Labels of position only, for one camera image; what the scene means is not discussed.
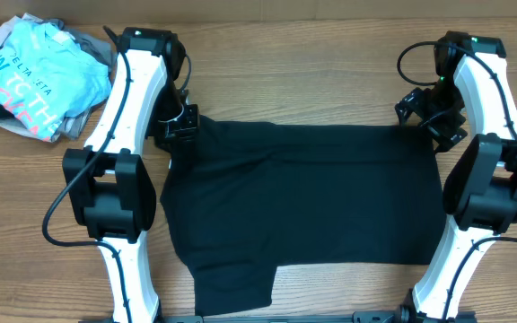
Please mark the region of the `black t-shirt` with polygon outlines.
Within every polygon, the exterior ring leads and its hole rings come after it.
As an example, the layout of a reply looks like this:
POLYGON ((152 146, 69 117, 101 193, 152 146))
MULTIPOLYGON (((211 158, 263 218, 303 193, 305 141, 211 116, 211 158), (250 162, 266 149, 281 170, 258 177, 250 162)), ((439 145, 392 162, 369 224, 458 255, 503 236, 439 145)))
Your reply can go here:
POLYGON ((161 202, 195 312, 266 307, 280 266, 428 264, 446 215, 415 127, 200 119, 169 147, 161 202))

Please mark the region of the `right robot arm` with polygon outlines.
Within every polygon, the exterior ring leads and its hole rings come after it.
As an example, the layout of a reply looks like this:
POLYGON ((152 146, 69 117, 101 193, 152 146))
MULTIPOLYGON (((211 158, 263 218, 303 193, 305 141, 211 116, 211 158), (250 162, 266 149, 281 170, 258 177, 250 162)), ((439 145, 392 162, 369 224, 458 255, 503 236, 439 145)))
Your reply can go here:
POLYGON ((504 43, 447 31, 433 42, 435 82, 415 84, 395 111, 411 115, 445 153, 471 141, 443 186, 446 224, 424 276, 385 322, 474 322, 459 310, 482 257, 517 223, 517 109, 507 82, 504 43))

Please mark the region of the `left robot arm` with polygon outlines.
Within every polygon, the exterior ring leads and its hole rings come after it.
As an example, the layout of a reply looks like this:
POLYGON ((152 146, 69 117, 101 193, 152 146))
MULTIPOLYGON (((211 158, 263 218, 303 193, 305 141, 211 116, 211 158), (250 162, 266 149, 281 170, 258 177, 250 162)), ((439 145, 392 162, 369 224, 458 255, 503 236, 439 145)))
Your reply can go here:
POLYGON ((81 149, 66 151, 62 168, 74 218, 86 228, 87 245, 105 262, 113 296, 111 322, 160 322, 147 233, 156 213, 156 192, 142 155, 156 146, 191 142, 198 107, 185 86, 176 86, 190 59, 177 34, 127 27, 114 42, 117 70, 101 118, 81 149))

